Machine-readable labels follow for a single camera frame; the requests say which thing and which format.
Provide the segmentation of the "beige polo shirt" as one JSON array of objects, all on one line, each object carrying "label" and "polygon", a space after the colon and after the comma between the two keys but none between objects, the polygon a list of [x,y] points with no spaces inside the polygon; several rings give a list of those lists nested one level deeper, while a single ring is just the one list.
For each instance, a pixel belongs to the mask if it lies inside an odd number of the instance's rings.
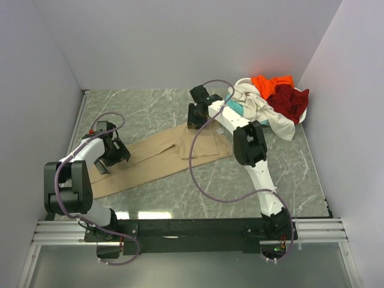
[{"label": "beige polo shirt", "polygon": [[[192,152],[194,167],[233,155],[232,144],[220,129],[220,124],[214,121],[198,135]],[[128,145],[130,159],[109,167],[107,174],[102,175],[92,166],[89,177],[94,199],[188,169],[190,147],[196,133],[197,130],[187,128],[184,123]]]}]

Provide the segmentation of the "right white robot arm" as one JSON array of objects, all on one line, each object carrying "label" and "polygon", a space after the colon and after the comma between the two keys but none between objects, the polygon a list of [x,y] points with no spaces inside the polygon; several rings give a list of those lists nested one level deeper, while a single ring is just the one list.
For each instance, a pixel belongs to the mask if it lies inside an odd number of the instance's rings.
[{"label": "right white robot arm", "polygon": [[[227,100],[223,100],[217,94],[209,94],[203,85],[190,90],[190,95],[194,103],[188,105],[187,127],[195,129],[197,132],[190,146],[188,169],[196,188],[205,197],[220,203],[235,203],[256,194],[259,198],[262,216],[273,218],[281,216],[284,212],[290,215],[284,200],[277,194],[269,173],[268,149],[260,122],[249,121],[240,116],[227,106]],[[224,200],[210,196],[200,187],[193,173],[192,154],[194,145],[203,129],[214,121],[217,121],[231,133],[235,159],[246,169],[254,185],[254,191],[237,199]]]}]

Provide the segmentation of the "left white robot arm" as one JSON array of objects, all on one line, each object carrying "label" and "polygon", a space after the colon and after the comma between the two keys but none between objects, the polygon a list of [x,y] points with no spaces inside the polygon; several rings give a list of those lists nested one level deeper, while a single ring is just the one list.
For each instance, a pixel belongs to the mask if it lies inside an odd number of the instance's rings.
[{"label": "left white robot arm", "polygon": [[109,168],[130,159],[115,124],[98,121],[68,156],[44,166],[44,208],[49,214],[70,215],[99,226],[106,241],[115,240],[120,226],[115,212],[94,201],[89,170],[108,175]]}]

